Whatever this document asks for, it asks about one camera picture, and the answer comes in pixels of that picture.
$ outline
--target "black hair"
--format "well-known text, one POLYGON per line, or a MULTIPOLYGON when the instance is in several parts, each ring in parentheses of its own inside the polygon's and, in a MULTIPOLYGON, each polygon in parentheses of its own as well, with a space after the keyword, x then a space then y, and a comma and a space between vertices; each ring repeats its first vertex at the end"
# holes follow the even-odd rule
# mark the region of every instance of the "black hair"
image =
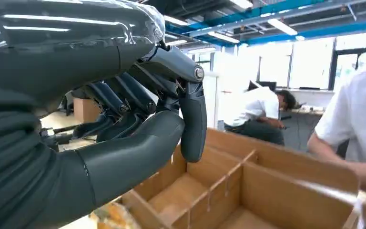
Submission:
POLYGON ((284 102, 287 104, 287 110, 294 109, 296 106, 295 97, 287 90, 281 90, 276 92, 277 95, 281 95, 284 98, 284 102))

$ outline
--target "white wall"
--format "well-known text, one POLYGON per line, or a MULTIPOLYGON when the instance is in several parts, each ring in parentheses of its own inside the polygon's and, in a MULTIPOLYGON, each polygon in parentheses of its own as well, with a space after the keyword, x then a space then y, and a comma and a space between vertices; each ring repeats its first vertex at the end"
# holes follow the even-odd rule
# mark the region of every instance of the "white wall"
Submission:
POLYGON ((331 91, 309 91, 309 90, 290 90, 299 104, 306 103, 308 106, 321 106, 326 108, 332 96, 331 91))

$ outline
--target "desk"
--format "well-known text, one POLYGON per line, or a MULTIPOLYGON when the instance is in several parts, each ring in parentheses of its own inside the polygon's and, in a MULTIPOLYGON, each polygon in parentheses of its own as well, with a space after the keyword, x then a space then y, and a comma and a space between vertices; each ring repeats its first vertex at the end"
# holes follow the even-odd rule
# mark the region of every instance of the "desk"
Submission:
POLYGON ((284 125, 287 127, 286 130, 283 130, 285 145, 306 152, 306 143, 322 114, 322 111, 310 112, 305 109, 282 111, 281 117, 291 116, 290 119, 283 120, 284 125))
POLYGON ((319 115, 319 116, 322 116, 325 111, 323 111, 323 110, 314 110, 313 107, 312 107, 312 111, 311 111, 311 109, 301 107, 299 109, 292 109, 289 112, 297 113, 297 114, 304 114, 304 115, 319 115))

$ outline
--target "dark pants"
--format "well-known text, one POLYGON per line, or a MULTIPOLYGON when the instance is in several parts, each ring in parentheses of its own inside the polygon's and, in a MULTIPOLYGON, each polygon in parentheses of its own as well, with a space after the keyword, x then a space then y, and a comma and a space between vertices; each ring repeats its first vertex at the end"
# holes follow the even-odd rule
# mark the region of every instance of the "dark pants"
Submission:
POLYGON ((243 125, 232 127, 224 124, 225 130, 284 146, 284 137, 280 129, 258 121, 247 121, 243 125))

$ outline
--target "cardboard flap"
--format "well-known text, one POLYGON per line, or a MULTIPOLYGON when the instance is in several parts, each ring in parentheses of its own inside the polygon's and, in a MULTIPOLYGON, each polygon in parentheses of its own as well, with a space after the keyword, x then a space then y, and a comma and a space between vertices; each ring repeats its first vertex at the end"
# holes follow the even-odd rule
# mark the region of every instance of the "cardboard flap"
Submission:
POLYGON ((357 196, 359 182, 355 173, 349 169, 319 161, 278 145, 254 138, 207 130, 206 145, 225 151, 243 159, 253 150, 257 153, 257 164, 295 179, 333 187, 357 196))

